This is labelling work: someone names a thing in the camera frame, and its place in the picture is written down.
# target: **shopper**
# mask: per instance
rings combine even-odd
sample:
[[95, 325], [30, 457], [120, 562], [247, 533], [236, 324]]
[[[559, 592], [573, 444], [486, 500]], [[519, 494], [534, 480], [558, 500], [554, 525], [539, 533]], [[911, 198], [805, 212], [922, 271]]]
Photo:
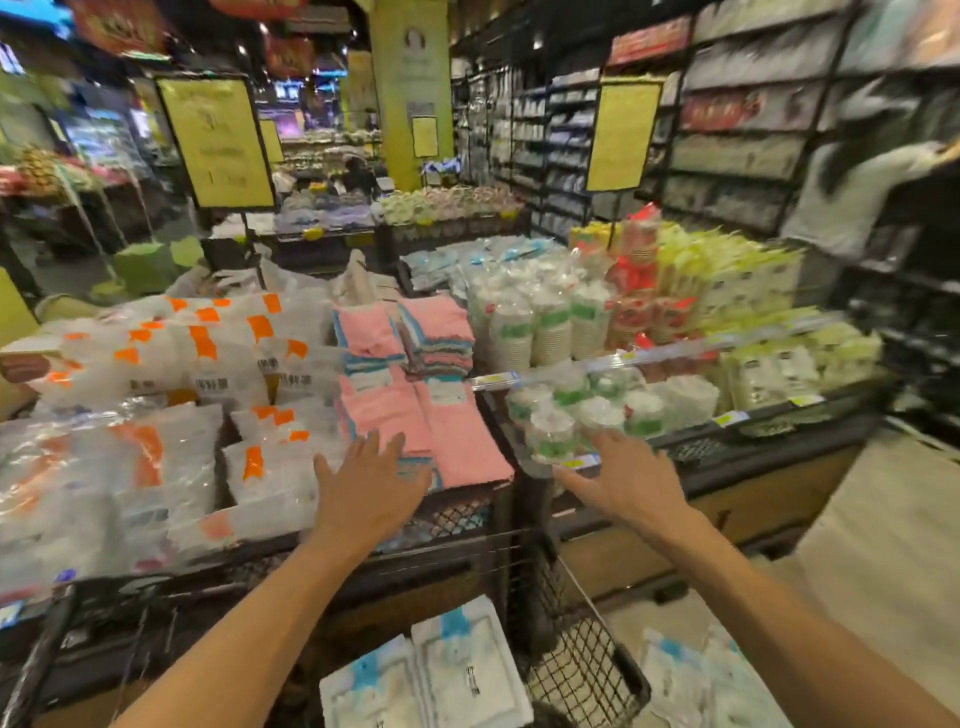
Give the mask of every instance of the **shopper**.
[[[557, 479], [625, 522], [707, 601], [797, 728], [958, 728], [951, 714], [849, 632], [756, 570], [684, 499], [673, 465], [642, 440], [601, 433], [598, 480]], [[337, 473], [317, 458], [311, 538], [120, 716], [116, 728], [260, 728], [327, 603], [374, 546], [413, 515], [430, 483], [396, 475], [397, 436], [354, 442]]]

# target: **pink towel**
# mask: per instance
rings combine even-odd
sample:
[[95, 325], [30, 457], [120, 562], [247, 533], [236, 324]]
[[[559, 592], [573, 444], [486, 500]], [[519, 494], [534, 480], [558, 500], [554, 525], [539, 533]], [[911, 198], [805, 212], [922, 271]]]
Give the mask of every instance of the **pink towel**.
[[414, 386], [433, 432], [433, 457], [445, 488], [491, 483], [514, 476], [514, 469], [487, 430], [468, 384], [462, 384], [466, 396], [456, 403], [434, 402], [425, 382]]
[[406, 435], [403, 454], [408, 457], [429, 457], [434, 449], [433, 437], [420, 410], [417, 394], [409, 382], [368, 389], [341, 396], [341, 415], [353, 424], [358, 436], [375, 429], [380, 431], [380, 445], [386, 446], [402, 432]]
[[464, 339], [473, 341], [467, 312], [449, 296], [409, 299], [402, 305], [420, 325], [427, 339]]
[[354, 356], [386, 359], [404, 353], [383, 303], [337, 306], [336, 314], [345, 339], [341, 345]]

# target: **yellow pillar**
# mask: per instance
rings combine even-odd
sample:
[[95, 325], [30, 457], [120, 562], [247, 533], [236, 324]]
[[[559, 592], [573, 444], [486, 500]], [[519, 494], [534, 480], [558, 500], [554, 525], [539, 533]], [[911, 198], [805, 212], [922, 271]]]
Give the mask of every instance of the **yellow pillar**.
[[439, 157], [453, 157], [447, 0], [389, 0], [370, 13], [382, 150], [396, 188], [420, 187], [411, 116], [436, 116]]

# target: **sign board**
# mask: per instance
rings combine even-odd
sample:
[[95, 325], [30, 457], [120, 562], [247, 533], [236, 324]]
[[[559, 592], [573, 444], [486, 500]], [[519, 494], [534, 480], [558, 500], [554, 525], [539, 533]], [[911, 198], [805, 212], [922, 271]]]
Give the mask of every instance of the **sign board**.
[[414, 116], [410, 119], [414, 135], [414, 157], [435, 157], [440, 153], [436, 116]]
[[156, 90], [200, 207], [276, 208], [253, 95], [242, 76], [157, 76]]
[[282, 164], [283, 147], [280, 146], [275, 119], [260, 119], [260, 135], [263, 136], [263, 146], [267, 150], [267, 161], [271, 164]]
[[620, 192], [639, 186], [660, 105], [661, 81], [605, 80], [590, 147], [587, 192]]

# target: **left hand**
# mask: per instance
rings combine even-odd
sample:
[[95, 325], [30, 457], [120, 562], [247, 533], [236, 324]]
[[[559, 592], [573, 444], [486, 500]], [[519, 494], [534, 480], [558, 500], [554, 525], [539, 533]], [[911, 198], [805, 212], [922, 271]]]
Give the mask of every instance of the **left hand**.
[[322, 455], [314, 458], [320, 505], [309, 545], [343, 553], [356, 566], [407, 523], [426, 495], [432, 473], [421, 467], [412, 479], [397, 475], [403, 444], [399, 434], [381, 453], [377, 432], [359, 437], [337, 473]]

